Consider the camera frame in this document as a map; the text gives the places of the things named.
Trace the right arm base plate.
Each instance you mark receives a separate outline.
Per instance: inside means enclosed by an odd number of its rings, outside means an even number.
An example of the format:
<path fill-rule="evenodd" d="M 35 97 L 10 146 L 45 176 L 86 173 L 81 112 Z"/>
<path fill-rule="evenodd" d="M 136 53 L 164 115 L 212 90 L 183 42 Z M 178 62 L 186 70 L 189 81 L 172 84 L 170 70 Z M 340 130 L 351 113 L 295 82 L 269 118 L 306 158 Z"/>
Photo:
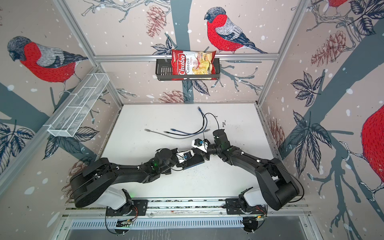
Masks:
<path fill-rule="evenodd" d="M 226 210 L 227 215 L 266 215 L 267 205 L 249 206 L 246 201 L 240 199 L 225 199 L 225 204 L 221 206 Z"/>

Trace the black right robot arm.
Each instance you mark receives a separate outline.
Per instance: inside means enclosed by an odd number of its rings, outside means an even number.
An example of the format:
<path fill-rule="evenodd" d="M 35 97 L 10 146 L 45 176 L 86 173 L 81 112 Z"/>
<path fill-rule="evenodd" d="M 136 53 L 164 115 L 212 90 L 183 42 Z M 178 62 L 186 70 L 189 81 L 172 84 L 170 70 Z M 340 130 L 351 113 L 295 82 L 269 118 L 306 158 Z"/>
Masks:
<path fill-rule="evenodd" d="M 299 187 L 282 161 L 261 159 L 232 146 L 224 130 L 215 130 L 213 136 L 215 143 L 209 144 L 208 154 L 217 155 L 223 162 L 254 175 L 265 202 L 273 210 L 281 209 L 299 195 Z"/>

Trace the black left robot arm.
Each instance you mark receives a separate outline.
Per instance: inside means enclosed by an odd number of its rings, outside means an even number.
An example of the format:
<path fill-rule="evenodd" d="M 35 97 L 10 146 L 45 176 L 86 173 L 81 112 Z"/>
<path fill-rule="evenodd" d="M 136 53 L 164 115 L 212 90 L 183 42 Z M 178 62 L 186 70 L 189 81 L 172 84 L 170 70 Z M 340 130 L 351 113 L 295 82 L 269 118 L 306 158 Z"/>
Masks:
<path fill-rule="evenodd" d="M 77 208 L 86 207 L 99 199 L 112 185 L 120 183 L 151 183 L 162 174 L 168 175 L 173 167 L 185 170 L 199 160 L 193 151 L 160 149 L 148 162 L 138 166 L 118 165 L 108 158 L 100 158 L 70 179 L 72 197 Z"/>

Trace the black network switch box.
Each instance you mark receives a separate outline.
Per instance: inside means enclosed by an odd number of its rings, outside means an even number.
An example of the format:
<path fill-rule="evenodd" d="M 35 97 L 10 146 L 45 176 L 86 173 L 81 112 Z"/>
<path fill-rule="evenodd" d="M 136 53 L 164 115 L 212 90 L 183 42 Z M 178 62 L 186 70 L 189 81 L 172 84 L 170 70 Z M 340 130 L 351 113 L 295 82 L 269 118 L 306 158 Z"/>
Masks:
<path fill-rule="evenodd" d="M 197 165 L 203 164 L 205 162 L 204 158 L 201 155 L 194 155 L 192 158 L 184 161 L 182 163 L 182 169 L 186 170 Z"/>

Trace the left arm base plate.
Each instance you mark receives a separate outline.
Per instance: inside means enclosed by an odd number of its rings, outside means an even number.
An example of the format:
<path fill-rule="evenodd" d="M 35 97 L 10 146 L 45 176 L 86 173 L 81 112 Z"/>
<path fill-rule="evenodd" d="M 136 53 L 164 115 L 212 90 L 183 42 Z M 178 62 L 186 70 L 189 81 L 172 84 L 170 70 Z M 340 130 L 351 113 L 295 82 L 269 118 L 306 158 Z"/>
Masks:
<path fill-rule="evenodd" d="M 125 217 L 125 216 L 145 216 L 148 208 L 148 200 L 132 200 L 131 203 L 126 203 L 118 210 L 107 208 L 107 217 Z"/>

